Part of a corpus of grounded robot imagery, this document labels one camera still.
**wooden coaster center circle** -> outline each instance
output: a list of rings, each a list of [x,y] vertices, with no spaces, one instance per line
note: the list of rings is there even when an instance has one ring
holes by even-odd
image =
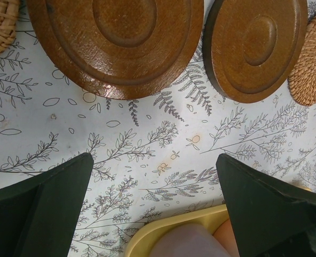
[[[94,0],[99,31],[120,47],[137,47],[152,34],[157,20],[154,0]]]
[[[267,16],[254,19],[243,38],[243,56],[248,64],[258,66],[271,56],[276,43],[276,25]]]

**dark triangular object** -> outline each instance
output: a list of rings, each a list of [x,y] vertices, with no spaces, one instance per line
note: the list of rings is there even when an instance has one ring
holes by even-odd
[[[221,154],[217,172],[240,257],[316,256],[316,194]]]
[[[0,189],[0,257],[64,257],[93,169],[82,154]]]

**yellow plastic bin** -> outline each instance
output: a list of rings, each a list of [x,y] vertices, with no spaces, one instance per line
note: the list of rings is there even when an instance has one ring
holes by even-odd
[[[228,219],[227,206],[221,205],[154,221],[135,234],[127,246],[125,257],[148,257],[158,240],[177,226],[198,223],[209,233],[214,234],[216,229]]]

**brown wooden plate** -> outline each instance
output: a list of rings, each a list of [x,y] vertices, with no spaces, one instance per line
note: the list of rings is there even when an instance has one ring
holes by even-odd
[[[203,0],[27,0],[53,63],[96,95],[136,99],[171,84],[191,60]]]
[[[216,0],[203,39],[212,85],[237,102],[268,97],[296,64],[306,25],[306,0]]]

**floral patterned tablecloth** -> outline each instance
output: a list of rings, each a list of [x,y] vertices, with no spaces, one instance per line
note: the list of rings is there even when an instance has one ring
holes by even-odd
[[[20,11],[17,38],[0,55],[0,188],[91,153],[93,176],[69,256],[121,255],[148,222],[221,204],[220,153],[316,192],[316,105],[297,105],[287,82],[255,104],[225,99],[207,79],[199,43],[186,70],[158,94],[96,97],[55,68],[25,3]]]

